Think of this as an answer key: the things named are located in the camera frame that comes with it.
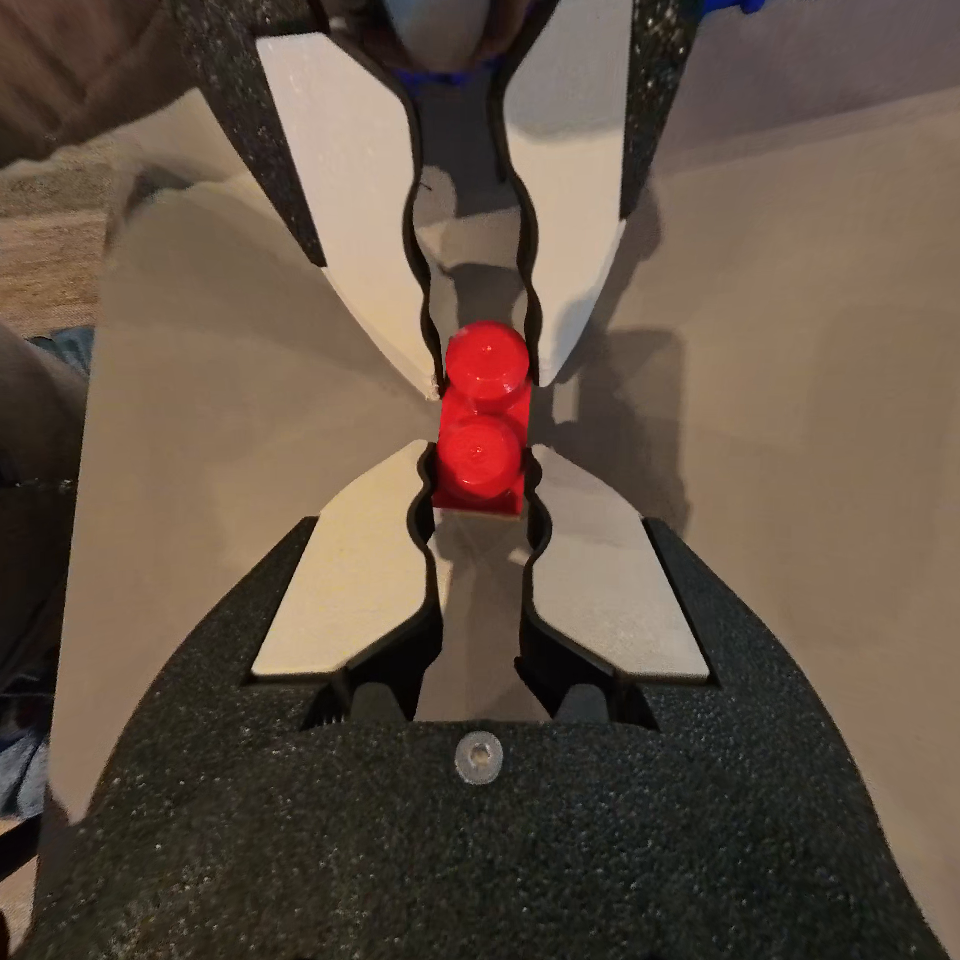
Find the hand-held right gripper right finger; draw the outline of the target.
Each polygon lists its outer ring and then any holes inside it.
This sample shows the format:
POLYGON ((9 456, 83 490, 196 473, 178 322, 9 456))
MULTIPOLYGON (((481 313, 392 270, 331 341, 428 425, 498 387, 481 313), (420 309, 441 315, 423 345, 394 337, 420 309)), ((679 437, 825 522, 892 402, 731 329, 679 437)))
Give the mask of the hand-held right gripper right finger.
POLYGON ((531 455, 534 624, 618 678, 706 683, 710 667, 642 514, 554 449, 531 455))

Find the person's left hand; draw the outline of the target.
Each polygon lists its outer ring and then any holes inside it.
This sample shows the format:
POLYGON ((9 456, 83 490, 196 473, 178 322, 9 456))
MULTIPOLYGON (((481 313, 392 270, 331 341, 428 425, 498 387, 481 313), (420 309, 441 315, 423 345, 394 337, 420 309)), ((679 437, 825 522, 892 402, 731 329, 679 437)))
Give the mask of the person's left hand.
POLYGON ((522 30, 525 19, 536 1, 490 1, 481 40, 474 60, 486 62, 504 54, 522 30))

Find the person's left forearm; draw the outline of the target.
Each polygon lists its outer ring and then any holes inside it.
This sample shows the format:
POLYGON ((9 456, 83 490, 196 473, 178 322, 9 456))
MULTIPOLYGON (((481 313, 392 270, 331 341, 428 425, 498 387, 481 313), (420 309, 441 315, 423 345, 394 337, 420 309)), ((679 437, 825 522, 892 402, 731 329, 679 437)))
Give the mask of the person's left forearm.
POLYGON ((1 3, 1 167, 42 162, 195 86, 160 1, 1 3))

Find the red two-stud block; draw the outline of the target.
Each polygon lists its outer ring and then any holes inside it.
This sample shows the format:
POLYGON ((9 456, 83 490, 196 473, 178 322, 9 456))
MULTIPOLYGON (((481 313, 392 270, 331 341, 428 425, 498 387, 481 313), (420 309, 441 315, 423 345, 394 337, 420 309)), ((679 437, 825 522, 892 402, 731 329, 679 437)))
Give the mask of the red two-stud block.
POLYGON ((475 321, 449 341, 436 448, 435 508, 522 514, 534 385, 522 335, 475 321))

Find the person's leg in jeans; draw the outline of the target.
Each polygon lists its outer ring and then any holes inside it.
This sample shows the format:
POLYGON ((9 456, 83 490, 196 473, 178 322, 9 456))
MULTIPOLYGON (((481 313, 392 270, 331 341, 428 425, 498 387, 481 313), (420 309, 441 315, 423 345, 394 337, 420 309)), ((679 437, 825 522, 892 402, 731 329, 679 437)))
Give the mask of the person's leg in jeans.
POLYGON ((89 379, 1 331, 2 881, 38 852, 89 379))

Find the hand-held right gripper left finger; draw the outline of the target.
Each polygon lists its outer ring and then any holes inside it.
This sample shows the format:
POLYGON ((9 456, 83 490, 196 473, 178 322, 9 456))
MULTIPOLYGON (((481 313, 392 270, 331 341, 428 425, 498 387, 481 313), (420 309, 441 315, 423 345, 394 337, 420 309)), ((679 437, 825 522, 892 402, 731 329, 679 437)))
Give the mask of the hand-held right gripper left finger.
POLYGON ((426 440, 411 441, 321 510, 251 667, 257 679, 331 676, 437 600, 430 534, 415 507, 426 489, 426 440))

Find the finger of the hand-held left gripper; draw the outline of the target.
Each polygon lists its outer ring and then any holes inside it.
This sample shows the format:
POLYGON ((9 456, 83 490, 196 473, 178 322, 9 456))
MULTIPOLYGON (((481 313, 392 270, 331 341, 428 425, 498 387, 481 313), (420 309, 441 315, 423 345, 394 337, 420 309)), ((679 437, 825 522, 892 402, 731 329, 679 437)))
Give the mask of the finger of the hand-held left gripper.
POLYGON ((319 31, 260 37, 256 49, 326 279, 402 377, 438 400, 442 347, 413 222, 424 168, 414 102, 345 38, 319 31))
POLYGON ((521 207, 517 267, 538 386, 560 374, 612 269, 621 214, 630 1, 538 2, 490 90, 521 207))

